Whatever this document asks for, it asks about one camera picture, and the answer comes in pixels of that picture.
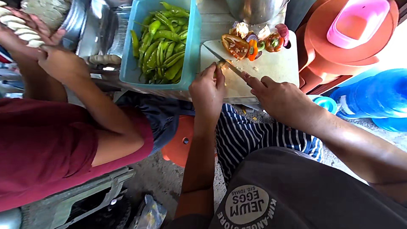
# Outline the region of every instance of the dark t-shirt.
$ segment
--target dark t-shirt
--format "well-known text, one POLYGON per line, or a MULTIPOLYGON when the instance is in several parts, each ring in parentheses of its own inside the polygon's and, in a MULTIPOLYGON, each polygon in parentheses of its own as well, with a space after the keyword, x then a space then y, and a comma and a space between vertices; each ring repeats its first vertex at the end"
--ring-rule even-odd
POLYGON ((269 147, 239 165, 212 219, 188 215, 167 229, 407 228, 407 209, 346 173, 269 147))
POLYGON ((83 107, 33 99, 0 99, 0 211, 40 200, 147 157, 153 135, 146 117, 123 109, 144 145, 92 167, 96 122, 83 107))

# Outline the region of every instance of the blue plastic jug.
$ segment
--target blue plastic jug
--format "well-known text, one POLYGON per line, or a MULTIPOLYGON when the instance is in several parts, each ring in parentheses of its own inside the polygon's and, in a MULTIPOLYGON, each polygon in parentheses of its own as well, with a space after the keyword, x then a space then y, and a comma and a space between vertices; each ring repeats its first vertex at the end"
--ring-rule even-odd
POLYGON ((330 97, 341 105, 341 118, 407 118, 407 69, 381 72, 339 88, 330 97))
POLYGON ((407 132, 407 118, 372 119, 380 128, 393 132, 407 132))

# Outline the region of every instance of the hand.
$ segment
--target hand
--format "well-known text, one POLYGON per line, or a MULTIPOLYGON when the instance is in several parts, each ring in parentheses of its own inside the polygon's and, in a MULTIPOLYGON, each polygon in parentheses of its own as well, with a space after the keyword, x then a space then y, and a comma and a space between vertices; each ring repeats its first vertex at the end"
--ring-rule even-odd
MULTIPOLYGON (((14 16, 24 19, 27 26, 35 30, 47 45, 59 44, 62 37, 66 33, 64 29, 60 29, 55 33, 51 33, 45 23, 42 22, 37 16, 26 14, 12 7, 5 8, 10 10, 14 14, 14 16)), ((9 51, 12 56, 23 55, 33 60, 37 60, 38 49, 27 47, 27 44, 28 42, 19 39, 18 36, 14 34, 13 30, 0 23, 0 45, 3 46, 7 51, 9 51)))
POLYGON ((225 76, 216 63, 211 64, 189 86, 195 107, 195 123, 214 131, 225 96, 225 76))
POLYGON ((90 79, 90 72, 83 59, 63 48, 41 46, 38 64, 53 78, 70 87, 84 79, 90 79))
POLYGON ((268 76, 261 81, 243 72, 244 79, 253 89, 266 112, 278 122, 307 132, 317 125, 327 112, 291 83, 276 83, 268 76))

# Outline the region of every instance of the concrete floor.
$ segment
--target concrete floor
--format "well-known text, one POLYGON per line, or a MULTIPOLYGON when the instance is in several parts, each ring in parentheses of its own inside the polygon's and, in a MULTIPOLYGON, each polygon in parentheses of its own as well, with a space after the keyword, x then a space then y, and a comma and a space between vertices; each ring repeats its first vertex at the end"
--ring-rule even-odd
MULTIPOLYGON (((274 120, 266 113, 254 111, 253 113, 244 112, 236 107, 241 115, 246 116, 254 122, 270 123, 274 120)), ((349 120, 350 122, 360 125, 372 133, 384 137, 386 140, 392 142, 400 149, 407 152, 407 133, 394 133, 378 128, 371 119, 356 119, 349 120)), ((351 176, 363 181, 348 169, 329 149, 324 148, 324 164, 340 169, 351 176)), ((168 218, 174 217, 177 207, 177 201, 181 192, 182 177, 184 169, 162 158, 160 152, 153 156, 144 159, 141 162, 132 164, 136 170, 136 176, 127 181, 125 184, 128 187, 127 195, 132 200, 133 204, 137 206, 145 193, 152 194, 156 200, 161 202, 168 210, 168 218)), ((224 179, 221 173, 220 166, 216 164, 215 167, 215 180, 214 180, 214 204, 215 209, 218 208, 223 196, 225 195, 226 188, 224 179)))

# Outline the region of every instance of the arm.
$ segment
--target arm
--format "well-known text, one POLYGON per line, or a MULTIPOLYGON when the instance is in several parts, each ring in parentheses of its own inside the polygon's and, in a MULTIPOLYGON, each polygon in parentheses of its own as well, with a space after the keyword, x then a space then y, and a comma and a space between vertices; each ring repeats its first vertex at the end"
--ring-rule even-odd
POLYGON ((95 121, 98 149, 92 166, 127 156, 140 149, 144 140, 128 116, 92 82, 86 63, 74 53, 42 46, 39 65, 53 78, 71 89, 95 121))
POLYGON ((407 200, 407 153, 313 103, 295 85, 246 75, 265 110, 320 138, 354 173, 397 201, 407 200))
POLYGON ((175 218, 188 214, 213 216, 215 128, 225 94, 225 76, 212 64, 197 76, 189 91, 196 111, 194 136, 175 218))
MULTIPOLYGON (((13 14, 24 19, 29 27, 35 30, 46 44, 58 44, 64 30, 58 30, 51 34, 48 27, 36 16, 28 15, 16 9, 10 8, 13 14)), ((44 101, 67 102, 67 95, 63 85, 50 77, 37 63, 37 48, 29 48, 23 40, 20 40, 9 28, 0 27, 0 44, 6 48, 18 68, 24 82, 24 97, 44 101)))

